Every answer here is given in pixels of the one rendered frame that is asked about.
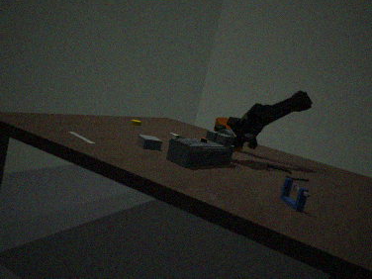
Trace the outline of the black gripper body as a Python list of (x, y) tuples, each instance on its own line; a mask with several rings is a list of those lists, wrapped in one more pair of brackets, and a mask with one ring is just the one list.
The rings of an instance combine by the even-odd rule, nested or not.
[[(238, 129), (234, 129), (234, 128), (231, 128), (232, 131), (234, 132), (235, 135), (238, 135), (241, 137), (241, 140), (242, 140), (242, 144), (244, 144), (246, 141), (248, 142), (248, 147), (249, 148), (252, 148), (252, 149), (255, 149), (257, 147), (257, 141), (256, 141), (256, 137), (255, 135), (252, 135), (249, 133), (249, 130), (250, 130), (251, 126), (249, 124), (249, 122), (246, 122), (246, 127), (245, 127), (245, 130), (243, 133), (240, 132), (240, 130)], [(215, 131), (218, 131), (218, 130), (227, 130), (226, 126), (223, 126), (223, 125), (219, 125), (217, 124), (215, 126)]]

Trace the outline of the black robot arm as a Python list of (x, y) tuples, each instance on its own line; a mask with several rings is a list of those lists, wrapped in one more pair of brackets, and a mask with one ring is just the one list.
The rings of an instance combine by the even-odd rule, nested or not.
[(308, 94), (299, 91), (294, 94), (293, 97), (274, 105), (261, 105), (256, 103), (243, 115), (242, 118), (229, 117), (227, 125), (230, 128), (238, 129), (243, 133), (246, 127), (246, 122), (249, 122), (251, 126), (249, 133), (256, 137), (258, 133), (262, 131), (264, 126), (292, 112), (306, 111), (312, 107), (312, 104), (313, 103)]

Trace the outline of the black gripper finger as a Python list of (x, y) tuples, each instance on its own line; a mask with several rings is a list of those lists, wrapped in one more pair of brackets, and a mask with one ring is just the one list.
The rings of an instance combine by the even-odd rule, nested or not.
[(240, 146), (243, 147), (241, 137), (236, 135), (236, 138), (233, 140), (232, 145), (234, 145), (234, 148), (237, 148), (237, 147), (240, 147)]

